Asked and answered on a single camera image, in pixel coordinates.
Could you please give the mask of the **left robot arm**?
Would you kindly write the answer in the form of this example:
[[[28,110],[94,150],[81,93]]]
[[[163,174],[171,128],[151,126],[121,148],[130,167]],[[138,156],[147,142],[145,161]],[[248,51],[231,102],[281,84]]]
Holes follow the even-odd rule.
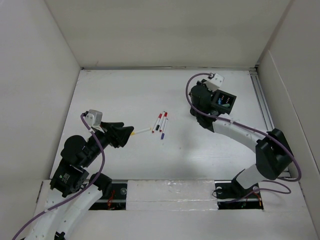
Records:
[[[112,195],[112,179],[102,173],[105,148],[123,148],[134,127],[122,122],[102,122],[97,128],[85,125],[91,136],[70,136],[61,151],[61,161],[49,183],[45,209],[30,219],[27,240],[66,240],[73,228],[100,198]]]

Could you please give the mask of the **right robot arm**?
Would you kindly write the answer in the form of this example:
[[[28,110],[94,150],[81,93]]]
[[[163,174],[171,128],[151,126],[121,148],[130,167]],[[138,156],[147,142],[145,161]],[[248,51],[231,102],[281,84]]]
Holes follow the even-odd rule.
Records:
[[[254,153],[255,162],[230,182],[230,191],[237,197],[243,197],[256,184],[279,179],[293,163],[294,156],[281,130],[257,130],[233,119],[238,98],[220,90],[220,85],[219,80],[203,79],[193,87],[186,86],[185,95],[190,104],[190,114],[204,129],[228,137]]]

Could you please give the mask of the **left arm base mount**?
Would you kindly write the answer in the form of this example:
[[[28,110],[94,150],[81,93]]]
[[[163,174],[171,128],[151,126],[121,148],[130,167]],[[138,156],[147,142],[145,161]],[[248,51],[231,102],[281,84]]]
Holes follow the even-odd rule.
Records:
[[[122,211],[126,210],[128,182],[125,180],[112,180],[101,173],[94,185],[102,190],[102,197],[96,200],[89,208],[91,211]]]

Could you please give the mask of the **blue capped white marker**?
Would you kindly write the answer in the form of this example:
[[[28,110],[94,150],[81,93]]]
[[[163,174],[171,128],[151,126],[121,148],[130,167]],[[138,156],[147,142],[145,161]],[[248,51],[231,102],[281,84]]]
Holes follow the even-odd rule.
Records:
[[[160,137],[160,140],[163,140],[164,137],[165,137],[165,130],[166,130],[166,127],[168,125],[168,118],[165,119],[164,121],[164,124],[163,124],[163,128],[162,128],[162,132],[161,132],[161,137]]]

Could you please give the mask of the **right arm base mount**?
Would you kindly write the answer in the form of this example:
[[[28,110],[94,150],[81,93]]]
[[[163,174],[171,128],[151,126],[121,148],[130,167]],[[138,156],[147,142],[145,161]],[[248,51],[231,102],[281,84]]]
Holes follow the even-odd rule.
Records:
[[[259,184],[248,189],[233,180],[215,180],[212,196],[217,199],[218,210],[263,210]]]

